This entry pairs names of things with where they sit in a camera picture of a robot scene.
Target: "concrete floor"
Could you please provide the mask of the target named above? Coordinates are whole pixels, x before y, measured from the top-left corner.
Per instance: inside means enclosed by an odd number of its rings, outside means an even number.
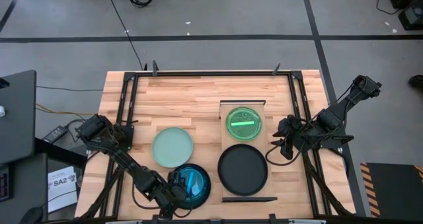
[[[404,31],[396,15],[376,10],[376,0],[309,1],[320,35],[423,34]],[[0,17],[11,2],[0,0]],[[280,69],[325,72],[327,66],[326,86],[331,91],[333,84],[337,96],[355,76],[369,75],[383,87],[379,97],[360,103],[348,119],[347,133],[356,137],[350,142],[356,172],[363,161],[423,166],[423,94],[407,85],[409,77],[423,73],[423,41],[323,40],[323,53],[318,54],[313,39],[319,38],[311,30],[304,0],[153,0],[144,9],[128,0],[114,2],[131,36],[308,35],[308,40],[145,40],[134,46],[142,62],[154,59],[162,70],[273,69],[281,63]],[[380,7],[394,11],[388,0],[381,0]],[[38,85],[101,89],[107,71],[139,69],[129,42],[48,38],[109,36],[126,36],[110,0],[18,0],[6,23],[0,23],[0,76],[35,69]],[[5,38],[47,42],[5,43]],[[37,90],[37,102],[53,110],[96,112],[100,97],[101,92]],[[72,119],[37,111],[36,135],[43,137]],[[67,149],[81,145],[69,136],[57,144]],[[353,179],[366,200],[361,178]],[[367,203],[364,209],[369,215]],[[72,216],[71,207],[50,219]]]

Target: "black metal frame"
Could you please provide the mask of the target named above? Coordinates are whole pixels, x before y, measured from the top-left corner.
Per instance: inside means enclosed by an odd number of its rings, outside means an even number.
[[[305,94],[305,85],[303,82],[303,76],[302,76],[302,72],[301,71],[145,71],[145,72],[126,72],[124,74],[124,83],[122,85],[122,92],[120,95],[120,102],[119,102],[119,107],[118,107],[118,115],[116,118],[116,123],[121,124],[122,121],[122,114],[124,111],[124,105],[125,105],[125,99],[126,99],[126,93],[128,90],[128,84],[129,81],[133,81],[132,83],[132,91],[131,91],[131,98],[130,98],[130,106],[129,106],[129,111],[128,111],[128,118],[125,121],[127,126],[131,126],[132,123],[132,117],[134,114],[134,104],[135,104],[135,98],[136,98],[136,93],[137,93],[137,84],[138,84],[138,80],[140,77],[178,77],[178,76],[286,76],[288,78],[288,84],[289,84],[289,90],[291,93],[291,98],[292,98],[292,104],[293,104],[293,109],[294,109],[294,114],[295,116],[297,116],[298,118],[300,117],[300,113],[299,113],[299,107],[298,107],[298,101],[297,101],[297,95],[295,92],[295,86],[293,83],[294,79],[298,80],[299,83],[299,88],[300,88],[300,94],[301,94],[301,100],[303,102],[304,105],[304,111],[305,111],[305,116],[307,120],[311,119],[311,115],[310,115],[310,109],[309,109],[309,105],[308,105],[308,100],[307,100],[307,95]],[[313,151],[313,156],[314,156],[314,160],[315,160],[315,166],[316,166],[316,170],[319,173],[319,176],[323,179],[323,181],[325,181],[325,178],[323,176],[323,170],[322,170],[322,166],[321,166],[321,160],[320,160],[320,156],[319,156],[319,152],[318,151]],[[308,155],[303,155],[303,160],[305,159],[309,159]],[[106,173],[106,182],[107,180],[110,180],[112,173],[113,173],[113,166],[114,166],[114,162],[110,159],[109,160],[109,165],[107,168],[107,173]],[[309,191],[309,197],[310,197],[310,202],[311,202],[311,209],[313,211],[313,216],[319,215],[319,209],[317,206],[317,199],[316,199],[316,193],[315,193],[315,188],[313,185],[313,179],[311,178],[311,175],[308,174],[307,172],[305,173],[306,175],[306,179],[307,179],[307,187],[308,187],[308,191]],[[112,212],[112,216],[116,217],[118,216],[118,212],[119,212],[119,207],[120,207],[120,197],[122,194],[122,183],[123,183],[123,175],[122,177],[120,177],[120,179],[118,180],[118,184],[116,187],[116,194],[115,194],[115,199],[114,199],[114,205],[113,205],[113,212]],[[324,207],[325,207],[325,213],[327,215],[331,215],[332,213],[330,212],[330,204],[328,202],[328,200],[326,199],[325,195],[322,193],[323,196],[323,201],[324,201]],[[100,209],[100,217],[104,217],[106,215],[106,208],[107,208],[107,203],[108,203],[108,198],[105,199],[106,201],[102,204],[101,209]],[[156,223],[156,221],[154,221],[155,218],[153,216],[152,219],[152,223]],[[205,220],[183,220],[183,223],[195,223],[195,222],[199,222],[202,221],[204,222]],[[234,221],[239,223],[239,221],[242,221],[243,223],[270,223],[270,219],[249,219],[249,220],[225,220],[225,222],[228,221]],[[277,219],[277,222],[286,222],[287,219]],[[161,221],[161,223],[178,223],[180,221]]]

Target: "wooden table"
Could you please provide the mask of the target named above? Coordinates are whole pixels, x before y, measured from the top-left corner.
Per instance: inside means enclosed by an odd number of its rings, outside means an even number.
[[[322,79],[318,70],[302,71],[305,89],[309,100],[311,115],[327,107],[327,99]],[[108,72],[101,98],[99,114],[105,115],[112,122],[116,121],[120,93],[123,83],[123,71]],[[131,92],[128,87],[127,100]],[[297,97],[299,87],[295,82]],[[219,120],[220,100],[266,100],[266,128],[268,140],[275,140],[272,134],[277,130],[278,122],[293,114],[292,99],[289,93],[288,78],[284,76],[254,77],[142,77],[138,81],[135,100],[134,143],[130,155],[141,165],[156,170],[167,177],[169,168],[158,165],[151,155],[151,143],[155,135],[167,127],[185,129],[194,140],[194,152],[188,161],[205,168],[211,178],[211,194],[207,202],[192,211],[187,219],[268,219],[270,213],[276,218],[308,218],[312,211],[305,181],[305,171],[300,158],[286,167],[271,165],[272,184],[277,201],[267,203],[222,203],[223,189],[217,175],[217,160],[221,155],[221,124]],[[299,99],[301,115],[304,115]],[[123,118],[126,118],[129,102],[126,103]],[[350,187],[344,171],[342,158],[320,150],[322,166],[328,187],[342,202],[344,207],[354,213],[354,204]],[[274,162],[287,162],[277,149],[270,155]],[[93,157],[85,169],[85,176],[77,211],[80,216],[87,211],[104,186],[108,157],[99,153]],[[118,219],[151,219],[158,210],[138,208],[131,195],[132,179],[125,174]],[[319,188],[315,184],[319,211],[323,213],[323,204]],[[107,214],[112,213],[114,190],[109,195]],[[156,206],[148,202],[140,193],[135,197],[142,205]],[[177,211],[180,215],[185,210]]]

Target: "caution tape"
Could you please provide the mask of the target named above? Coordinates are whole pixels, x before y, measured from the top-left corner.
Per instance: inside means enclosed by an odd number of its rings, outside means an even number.
[[[373,182],[371,181],[370,169],[367,166],[367,163],[361,163],[360,169],[362,171],[364,187],[367,194],[367,200],[369,201],[371,216],[379,217],[381,212],[379,210],[379,205],[377,204],[375,188],[373,187]]]

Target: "white paper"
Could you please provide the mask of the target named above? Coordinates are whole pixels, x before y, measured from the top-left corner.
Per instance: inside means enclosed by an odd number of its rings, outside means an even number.
[[[48,200],[51,200],[48,202],[49,213],[63,207],[67,207],[71,204],[75,204],[78,201],[76,181],[77,176],[73,167],[63,168],[48,174]]]

